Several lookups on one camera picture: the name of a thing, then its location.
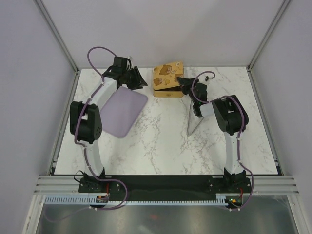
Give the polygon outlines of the dark metal tin lid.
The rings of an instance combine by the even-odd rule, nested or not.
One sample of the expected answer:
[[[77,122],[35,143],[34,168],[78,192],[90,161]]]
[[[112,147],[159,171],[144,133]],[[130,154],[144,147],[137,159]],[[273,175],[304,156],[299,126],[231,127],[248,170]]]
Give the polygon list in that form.
[[[177,78],[184,77],[184,64],[181,61],[157,66],[153,70],[153,88],[162,90],[179,86]]]

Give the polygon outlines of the metal tongs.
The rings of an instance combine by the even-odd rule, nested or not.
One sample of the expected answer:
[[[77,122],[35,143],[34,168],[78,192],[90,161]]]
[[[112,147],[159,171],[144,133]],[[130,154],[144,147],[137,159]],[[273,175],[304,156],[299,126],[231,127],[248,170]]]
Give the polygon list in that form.
[[[204,120],[203,117],[197,117],[194,114],[193,102],[190,101],[186,135],[190,137],[194,133],[194,131],[199,127],[199,125],[203,120]]]

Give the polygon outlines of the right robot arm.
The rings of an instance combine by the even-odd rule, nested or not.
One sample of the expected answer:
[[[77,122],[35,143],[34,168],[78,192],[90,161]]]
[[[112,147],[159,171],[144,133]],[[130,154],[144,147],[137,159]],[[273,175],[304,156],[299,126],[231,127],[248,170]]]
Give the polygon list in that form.
[[[247,112],[236,95],[207,100],[207,85],[198,79],[177,78],[181,91],[191,98],[190,111],[197,118],[215,116],[220,130],[224,133],[226,144],[226,165],[224,167],[223,187],[227,192],[235,192],[241,185],[240,178],[248,171],[242,165],[240,141],[249,123]]]

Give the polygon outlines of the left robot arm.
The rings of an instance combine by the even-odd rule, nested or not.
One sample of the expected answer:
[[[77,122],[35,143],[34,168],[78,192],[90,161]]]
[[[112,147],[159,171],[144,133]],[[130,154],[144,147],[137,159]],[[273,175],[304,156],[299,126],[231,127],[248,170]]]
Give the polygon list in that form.
[[[99,83],[83,101],[70,105],[70,132],[83,149],[85,173],[93,176],[90,187],[105,190],[107,181],[100,159],[99,138],[107,132],[124,138],[146,105],[148,98],[138,92],[147,86],[138,68],[129,58],[115,57]]]

